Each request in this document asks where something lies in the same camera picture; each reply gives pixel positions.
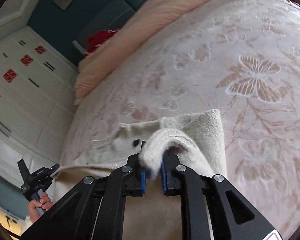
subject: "black cable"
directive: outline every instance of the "black cable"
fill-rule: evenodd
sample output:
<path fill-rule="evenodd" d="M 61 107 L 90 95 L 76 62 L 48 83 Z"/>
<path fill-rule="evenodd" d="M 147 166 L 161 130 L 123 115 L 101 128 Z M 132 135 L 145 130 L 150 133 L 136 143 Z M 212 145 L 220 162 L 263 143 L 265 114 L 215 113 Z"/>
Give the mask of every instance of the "black cable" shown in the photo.
<path fill-rule="evenodd" d="M 8 230 L 7 228 L 5 228 L 5 230 L 7 231 L 7 233 L 8 233 L 10 236 L 13 236 L 13 237 L 16 238 L 16 239 L 20 239 L 20 236 L 18 236 L 17 234 L 11 232 L 11 231 Z"/>

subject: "metal bolt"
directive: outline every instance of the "metal bolt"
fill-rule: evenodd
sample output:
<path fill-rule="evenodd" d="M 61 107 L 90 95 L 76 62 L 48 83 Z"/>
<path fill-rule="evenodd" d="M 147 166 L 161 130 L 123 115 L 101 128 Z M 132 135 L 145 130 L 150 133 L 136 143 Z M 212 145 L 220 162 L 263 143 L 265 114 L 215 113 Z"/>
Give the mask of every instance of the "metal bolt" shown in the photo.
<path fill-rule="evenodd" d="M 91 184 L 92 182 L 93 182 L 93 177 L 85 177 L 84 179 L 83 179 L 83 182 L 85 183 L 85 184 Z"/>
<path fill-rule="evenodd" d="M 130 166 L 123 166 L 122 171 L 125 173 L 128 173 L 128 172 L 132 171 L 132 168 Z"/>
<path fill-rule="evenodd" d="M 177 170 L 177 171 L 181 171 L 181 172 L 183 172 L 183 171 L 185 171 L 185 170 L 186 170 L 186 167 L 185 167 L 185 166 L 183 166 L 183 165 L 178 165 L 178 166 L 176 167 L 176 170 Z"/>
<path fill-rule="evenodd" d="M 220 174 L 217 174 L 216 176 L 214 176 L 214 180 L 217 182 L 223 182 L 224 179 L 225 178 Z"/>

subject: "floral pattern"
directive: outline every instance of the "floral pattern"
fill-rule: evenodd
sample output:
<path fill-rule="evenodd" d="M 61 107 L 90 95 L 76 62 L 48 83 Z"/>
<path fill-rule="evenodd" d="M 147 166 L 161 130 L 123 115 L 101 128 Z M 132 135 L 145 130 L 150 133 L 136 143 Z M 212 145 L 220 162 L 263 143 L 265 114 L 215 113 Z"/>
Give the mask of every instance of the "floral pattern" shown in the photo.
<path fill-rule="evenodd" d="M 154 35 L 82 101 L 61 164 L 119 123 L 213 108 L 228 180 L 289 239 L 300 225 L 300 8 L 286 0 L 212 0 Z"/>

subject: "sticker with red border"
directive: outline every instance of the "sticker with red border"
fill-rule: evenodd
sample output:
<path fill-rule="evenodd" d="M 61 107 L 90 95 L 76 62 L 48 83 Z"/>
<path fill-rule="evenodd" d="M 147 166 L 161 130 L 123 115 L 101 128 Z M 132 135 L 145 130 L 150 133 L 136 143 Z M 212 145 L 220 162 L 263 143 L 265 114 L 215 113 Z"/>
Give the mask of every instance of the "sticker with red border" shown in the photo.
<path fill-rule="evenodd" d="M 267 235 L 262 240 L 282 240 L 277 230 L 273 230 L 269 235 Z"/>

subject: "human hand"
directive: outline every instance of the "human hand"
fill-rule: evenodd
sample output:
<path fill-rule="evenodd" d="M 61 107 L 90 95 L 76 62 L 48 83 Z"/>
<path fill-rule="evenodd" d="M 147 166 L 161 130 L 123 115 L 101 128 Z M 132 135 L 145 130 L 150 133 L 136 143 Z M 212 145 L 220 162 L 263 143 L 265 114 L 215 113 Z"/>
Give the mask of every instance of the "human hand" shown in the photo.
<path fill-rule="evenodd" d="M 40 215 L 38 214 L 36 208 L 43 208 L 45 210 L 48 210 L 53 205 L 47 193 L 42 192 L 41 195 L 42 198 L 40 199 L 40 201 L 33 199 L 28 204 L 28 211 L 32 223 L 36 222 L 40 218 Z"/>

